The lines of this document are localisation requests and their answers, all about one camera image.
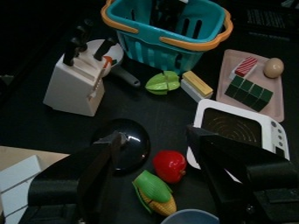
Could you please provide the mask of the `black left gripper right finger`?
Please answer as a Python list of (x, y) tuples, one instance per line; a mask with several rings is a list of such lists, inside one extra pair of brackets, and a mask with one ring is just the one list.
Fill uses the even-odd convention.
[(274, 152), (187, 127), (220, 224), (299, 222), (299, 173)]

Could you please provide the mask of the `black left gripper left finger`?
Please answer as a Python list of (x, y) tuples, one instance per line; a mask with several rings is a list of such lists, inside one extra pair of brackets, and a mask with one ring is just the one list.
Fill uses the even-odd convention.
[(33, 178), (19, 224), (97, 224), (92, 207), (103, 198), (123, 137), (112, 132), (52, 164)]

